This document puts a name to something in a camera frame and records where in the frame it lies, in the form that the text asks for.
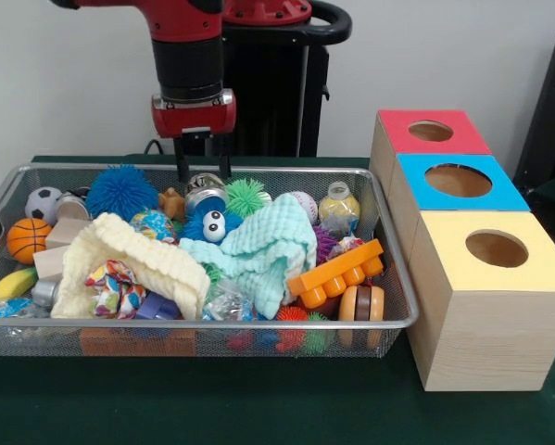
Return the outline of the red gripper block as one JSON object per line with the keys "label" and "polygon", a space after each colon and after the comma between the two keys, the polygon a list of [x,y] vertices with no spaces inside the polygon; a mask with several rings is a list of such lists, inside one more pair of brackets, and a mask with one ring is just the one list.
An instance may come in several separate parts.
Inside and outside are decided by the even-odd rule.
{"label": "red gripper block", "polygon": [[219,96],[204,102],[178,103],[165,100],[161,95],[151,98],[154,126],[162,138],[174,138],[173,148],[178,180],[190,180],[188,160],[184,153],[184,134],[220,134],[219,166],[222,179],[232,175],[230,137],[236,121],[236,97],[232,90],[223,90]]}

